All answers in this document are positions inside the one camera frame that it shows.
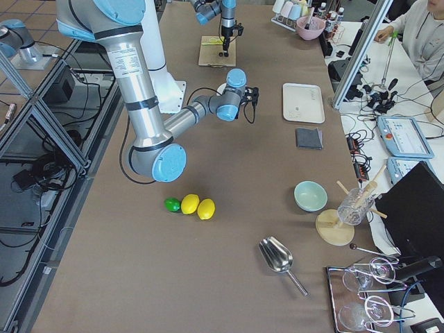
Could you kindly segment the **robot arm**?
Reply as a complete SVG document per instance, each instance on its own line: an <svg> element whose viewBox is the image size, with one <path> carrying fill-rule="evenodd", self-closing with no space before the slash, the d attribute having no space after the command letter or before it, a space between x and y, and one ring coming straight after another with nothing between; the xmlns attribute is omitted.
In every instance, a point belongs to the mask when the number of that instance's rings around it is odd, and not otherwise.
<svg viewBox="0 0 444 333"><path fill-rule="evenodd" d="M152 182L172 182L185 169L185 149L174 139L207 114L233 121L252 98L241 69L228 72L214 96L198 96L163 119L166 103L182 98L167 71L157 13L152 1L57 1L58 30L67 37L100 44L107 52L135 140L126 150L128 166Z"/></svg>
<svg viewBox="0 0 444 333"><path fill-rule="evenodd" d="M196 12L196 19L200 25L206 25L210 20L216 16L220 16L220 33L219 39L222 41L222 52L219 53L221 57L227 58L229 56L230 43L236 37L243 34L244 27L242 23L236 20L236 0L216 0L190 1Z"/></svg>

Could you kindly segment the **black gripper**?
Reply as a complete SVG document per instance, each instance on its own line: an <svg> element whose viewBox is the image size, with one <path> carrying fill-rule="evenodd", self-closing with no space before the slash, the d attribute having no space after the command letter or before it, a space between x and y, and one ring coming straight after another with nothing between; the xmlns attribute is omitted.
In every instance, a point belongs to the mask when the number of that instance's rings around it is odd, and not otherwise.
<svg viewBox="0 0 444 333"><path fill-rule="evenodd" d="M256 106L259 99L258 87L245 87L245 94L241 98L241 105L252 103L252 106Z"/></svg>
<svg viewBox="0 0 444 333"><path fill-rule="evenodd" d="M242 23L237 23L236 19L221 20L221 36L223 37L223 54L229 54L230 40L233 33L237 32L237 36L241 36L244 31Z"/></svg>

